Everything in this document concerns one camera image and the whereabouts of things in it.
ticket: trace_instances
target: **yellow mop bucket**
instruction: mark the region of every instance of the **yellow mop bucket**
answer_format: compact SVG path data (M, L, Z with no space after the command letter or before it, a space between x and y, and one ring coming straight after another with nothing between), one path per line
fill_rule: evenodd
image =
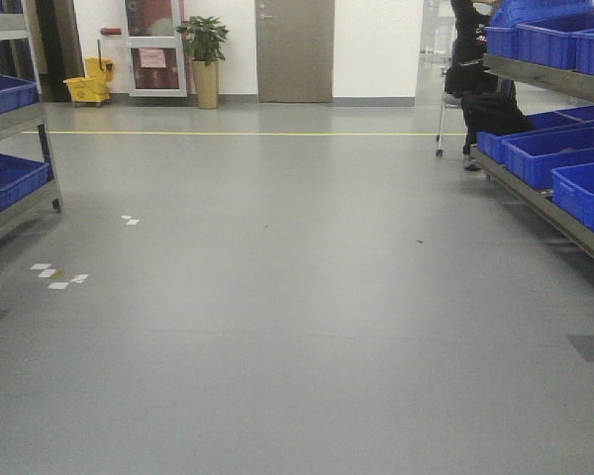
M78 102L93 102L101 106L104 101L110 100L110 94L106 83L112 81L114 69L112 60L101 58L101 43L97 42L99 57L87 57L86 77L73 77L65 79L64 84L68 86L70 98L73 104Z
M101 104L110 99L108 86L96 77L73 77L65 79L72 102L95 102Z

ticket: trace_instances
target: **baseboard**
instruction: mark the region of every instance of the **baseboard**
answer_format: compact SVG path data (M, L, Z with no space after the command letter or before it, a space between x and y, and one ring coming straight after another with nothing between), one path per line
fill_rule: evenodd
M196 95L187 97L144 97L130 94L110 94L112 102L124 106L197 106ZM256 94L221 94L220 104L258 104ZM332 107L414 107L415 97L335 97L326 103Z
M335 107L414 107L415 97L335 97Z
M110 94L112 102L123 106L154 106L154 107L196 107L198 100L195 94L187 97L146 97L131 96L130 94ZM221 94L220 104L257 104L259 101L255 94Z

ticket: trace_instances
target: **green leaves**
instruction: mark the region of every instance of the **green leaves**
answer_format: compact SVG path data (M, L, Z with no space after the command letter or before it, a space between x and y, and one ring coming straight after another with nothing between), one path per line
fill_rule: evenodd
M218 59L224 60L222 43L227 39L227 27L217 17L189 17L176 27L183 41L185 53L195 61L209 65Z

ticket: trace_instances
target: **gray floor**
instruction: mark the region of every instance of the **gray floor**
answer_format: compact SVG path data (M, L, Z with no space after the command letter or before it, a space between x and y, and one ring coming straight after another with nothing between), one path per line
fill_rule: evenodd
M0 475L594 475L594 262L462 135L435 158L420 99L49 105L64 213L0 243Z

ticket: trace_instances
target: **shoe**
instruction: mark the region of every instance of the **shoe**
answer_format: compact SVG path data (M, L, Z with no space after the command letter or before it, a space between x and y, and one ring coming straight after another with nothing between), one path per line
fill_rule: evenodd
M466 171L479 171L482 169L482 167L477 164L477 160L475 158L471 158L471 155L465 155L464 169Z

